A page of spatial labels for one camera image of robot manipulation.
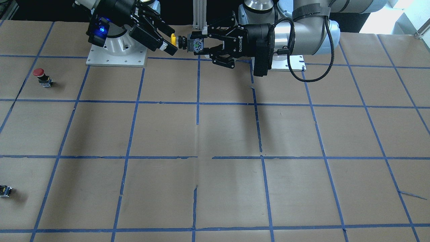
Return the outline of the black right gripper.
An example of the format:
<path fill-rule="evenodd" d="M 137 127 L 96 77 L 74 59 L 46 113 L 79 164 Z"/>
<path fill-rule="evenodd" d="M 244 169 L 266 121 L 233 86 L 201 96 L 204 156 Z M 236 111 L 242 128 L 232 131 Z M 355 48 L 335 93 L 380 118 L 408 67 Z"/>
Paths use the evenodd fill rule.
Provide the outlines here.
<path fill-rule="evenodd" d="M 173 56 L 178 48 L 166 41 L 157 31 L 170 37 L 175 30 L 161 19 L 160 14 L 148 7 L 147 0 L 94 0 L 86 4 L 90 9 L 90 23 L 86 32 L 88 42 L 103 47 L 113 26 L 129 26 L 130 37 L 151 51 L 160 49 Z"/>

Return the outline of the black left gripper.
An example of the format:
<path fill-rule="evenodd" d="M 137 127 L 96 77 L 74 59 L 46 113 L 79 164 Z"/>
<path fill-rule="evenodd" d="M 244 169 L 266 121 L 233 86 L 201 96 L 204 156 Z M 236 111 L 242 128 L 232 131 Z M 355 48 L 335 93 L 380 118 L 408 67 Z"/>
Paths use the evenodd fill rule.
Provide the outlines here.
<path fill-rule="evenodd" d="M 248 24 L 238 26 L 235 12 L 213 19 L 202 30 L 203 38 L 237 38 L 232 55 L 222 45 L 204 48 L 212 63 L 234 69 L 235 58 L 254 57 L 254 76 L 264 77 L 272 67 L 275 34 L 271 24 Z"/>

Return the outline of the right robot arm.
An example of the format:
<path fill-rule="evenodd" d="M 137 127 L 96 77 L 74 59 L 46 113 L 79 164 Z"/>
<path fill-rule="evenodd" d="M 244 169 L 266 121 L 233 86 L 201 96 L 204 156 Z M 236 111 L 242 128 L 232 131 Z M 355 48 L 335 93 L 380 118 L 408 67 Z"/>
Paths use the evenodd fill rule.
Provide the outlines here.
<path fill-rule="evenodd" d="M 74 6 L 89 14 L 86 34 L 95 46 L 107 48 L 108 40 L 127 35 L 151 51 L 178 51 L 162 37 L 171 37 L 175 30 L 162 20 L 158 0 L 76 0 Z"/>

